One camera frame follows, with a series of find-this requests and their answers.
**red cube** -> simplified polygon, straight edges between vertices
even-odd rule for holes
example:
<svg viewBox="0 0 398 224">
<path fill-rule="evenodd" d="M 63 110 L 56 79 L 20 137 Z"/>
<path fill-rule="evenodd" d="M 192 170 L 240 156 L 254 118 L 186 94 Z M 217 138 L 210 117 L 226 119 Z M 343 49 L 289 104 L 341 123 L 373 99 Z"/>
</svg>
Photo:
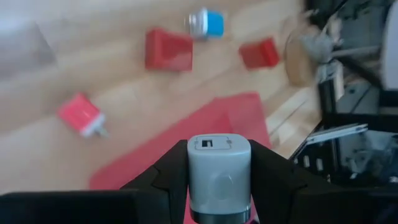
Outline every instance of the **red cube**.
<svg viewBox="0 0 398 224">
<path fill-rule="evenodd" d="M 193 40 L 188 35 L 152 29 L 146 34 L 146 69 L 191 71 Z"/>
<path fill-rule="evenodd" d="M 280 60 L 272 37 L 242 45 L 239 48 L 239 54 L 247 69 L 275 67 Z"/>
<path fill-rule="evenodd" d="M 105 115 L 81 93 L 61 106 L 58 116 L 84 137 L 104 131 Z"/>
</svg>

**blue cube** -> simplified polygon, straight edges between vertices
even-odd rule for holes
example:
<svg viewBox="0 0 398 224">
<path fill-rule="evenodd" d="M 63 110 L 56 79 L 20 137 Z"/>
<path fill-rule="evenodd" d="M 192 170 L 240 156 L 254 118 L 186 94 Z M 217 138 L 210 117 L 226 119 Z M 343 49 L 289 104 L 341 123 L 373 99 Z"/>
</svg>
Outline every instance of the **blue cube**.
<svg viewBox="0 0 398 224">
<path fill-rule="evenodd" d="M 189 15 L 191 36 L 195 39 L 221 38 L 224 34 L 222 13 L 203 8 Z"/>
</svg>

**small cube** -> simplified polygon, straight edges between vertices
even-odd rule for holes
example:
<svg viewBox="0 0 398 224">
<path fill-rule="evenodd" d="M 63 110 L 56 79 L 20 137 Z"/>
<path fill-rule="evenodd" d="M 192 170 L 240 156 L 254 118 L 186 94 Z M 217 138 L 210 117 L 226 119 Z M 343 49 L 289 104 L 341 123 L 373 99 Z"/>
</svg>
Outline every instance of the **small cube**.
<svg viewBox="0 0 398 224">
<path fill-rule="evenodd" d="M 202 10 L 188 18 L 191 36 L 195 39 L 221 38 L 224 34 L 224 18 L 218 11 Z"/>
<path fill-rule="evenodd" d="M 83 137 L 105 134 L 105 115 L 81 93 L 62 105 L 58 116 Z"/>
<path fill-rule="evenodd" d="M 242 45 L 239 48 L 239 54 L 247 69 L 275 67 L 280 60 L 272 37 Z"/>
<path fill-rule="evenodd" d="M 146 69 L 192 70 L 193 40 L 188 35 L 152 29 L 146 34 Z"/>
</svg>

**wooden floor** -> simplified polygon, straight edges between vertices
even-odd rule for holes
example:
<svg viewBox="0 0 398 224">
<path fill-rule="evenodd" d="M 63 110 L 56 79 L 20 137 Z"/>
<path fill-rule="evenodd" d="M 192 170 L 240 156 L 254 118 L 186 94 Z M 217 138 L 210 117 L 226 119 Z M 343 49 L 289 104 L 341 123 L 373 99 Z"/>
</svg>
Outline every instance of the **wooden floor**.
<svg viewBox="0 0 398 224">
<path fill-rule="evenodd" d="M 315 89 L 289 86 L 285 62 L 248 72 L 238 55 L 270 35 L 283 55 L 303 23 L 300 0 L 0 2 L 0 193 L 85 189 L 100 167 L 216 96 L 258 91 L 285 157 L 319 121 Z M 146 71 L 146 30 L 185 32 L 184 18 L 203 6 L 225 15 L 224 37 L 195 43 L 192 73 Z M 107 115 L 109 138 L 83 139 L 55 116 L 80 91 Z"/>
</svg>

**red mat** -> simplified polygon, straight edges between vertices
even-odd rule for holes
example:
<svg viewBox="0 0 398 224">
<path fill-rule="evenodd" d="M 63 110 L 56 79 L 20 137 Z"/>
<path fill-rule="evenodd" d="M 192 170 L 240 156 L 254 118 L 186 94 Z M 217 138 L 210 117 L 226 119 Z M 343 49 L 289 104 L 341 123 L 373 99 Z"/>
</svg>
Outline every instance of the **red mat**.
<svg viewBox="0 0 398 224">
<path fill-rule="evenodd" d="M 216 98 L 154 139 L 100 169 L 90 179 L 90 189 L 119 189 L 144 172 L 179 140 L 212 133 L 240 134 L 271 148 L 257 93 Z M 189 197 L 184 223 L 194 223 L 189 213 Z"/>
</svg>

